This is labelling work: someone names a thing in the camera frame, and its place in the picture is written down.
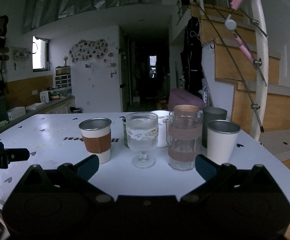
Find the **dark gray cup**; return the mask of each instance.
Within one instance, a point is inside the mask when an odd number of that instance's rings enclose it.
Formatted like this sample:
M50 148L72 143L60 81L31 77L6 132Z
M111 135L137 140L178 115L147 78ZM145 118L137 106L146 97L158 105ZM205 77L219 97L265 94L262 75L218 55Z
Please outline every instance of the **dark gray cup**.
M203 109L203 134L202 145L207 148L207 123L212 120L226 120L227 111L218 107L206 107Z

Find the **wooden wall panel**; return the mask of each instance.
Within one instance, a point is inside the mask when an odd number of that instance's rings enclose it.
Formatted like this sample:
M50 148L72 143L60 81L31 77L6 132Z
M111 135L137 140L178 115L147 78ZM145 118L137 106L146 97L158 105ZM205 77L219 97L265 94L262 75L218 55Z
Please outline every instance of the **wooden wall panel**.
M236 90L232 104L231 120L240 125L242 130L249 133L253 111L247 92ZM290 129L290 97L276 94L267 95L267 104L263 127L269 130Z
M16 80L7 83L9 93L6 93L5 100L7 109L18 106L30 106L40 102L40 92L53 84L53 76L42 76Z
M235 11L233 12L231 9L215 6L218 9L218 11L219 11L218 12L212 5L204 4L204 7L205 7L205 13L207 15L221 17L221 15L219 14L219 12L220 12L225 18L227 18L228 15L231 13L232 14L231 18L234 21L244 22L244 15L241 13L237 13ZM193 2L193 3L190 3L190 8L191 8L191 15L196 17L196 18L199 18L200 17L199 6L195 2Z
M256 81L257 72L244 56L239 48L229 47L229 50L234 57L243 77L248 81ZM241 80L232 59L230 58L226 48L222 45L215 46L215 78L228 78ZM269 57L269 77L270 84L278 84L279 80L279 59Z
M234 35L225 27L225 24L223 22L213 21L213 24L215 28L217 29L217 31L222 36L222 38L224 39L234 38ZM202 42L210 41L214 38L218 38L218 35L215 29L213 28L213 26L208 20L204 19L204 17L201 18L201 28L202 28L202 31L201 31ZM242 36L242 38L247 44L256 45L255 31L246 29L240 26L237 26L236 30Z

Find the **door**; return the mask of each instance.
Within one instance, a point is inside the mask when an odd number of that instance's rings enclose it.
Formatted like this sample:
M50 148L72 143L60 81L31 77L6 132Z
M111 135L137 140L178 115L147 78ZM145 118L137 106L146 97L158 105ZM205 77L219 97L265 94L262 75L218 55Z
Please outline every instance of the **door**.
M127 106L131 103L130 82L129 82L129 62L128 62L128 39L119 29L119 87L121 97L121 111L126 112Z

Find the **glass stem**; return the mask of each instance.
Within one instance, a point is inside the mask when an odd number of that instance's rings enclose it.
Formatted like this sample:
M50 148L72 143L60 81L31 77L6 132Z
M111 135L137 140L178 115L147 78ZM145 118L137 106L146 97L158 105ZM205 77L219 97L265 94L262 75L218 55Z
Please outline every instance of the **glass stem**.
M147 160L146 152L141 152L140 158L142 161L146 161Z

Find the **purple chair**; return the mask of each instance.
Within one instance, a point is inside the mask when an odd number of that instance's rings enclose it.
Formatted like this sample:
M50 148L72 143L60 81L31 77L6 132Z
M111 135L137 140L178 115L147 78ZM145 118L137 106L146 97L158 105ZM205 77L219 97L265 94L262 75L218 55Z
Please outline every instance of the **purple chair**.
M174 106L178 105L197 106L198 110L203 110L205 107L204 101L199 97L194 96L184 89L174 88L169 94L168 110L173 111Z

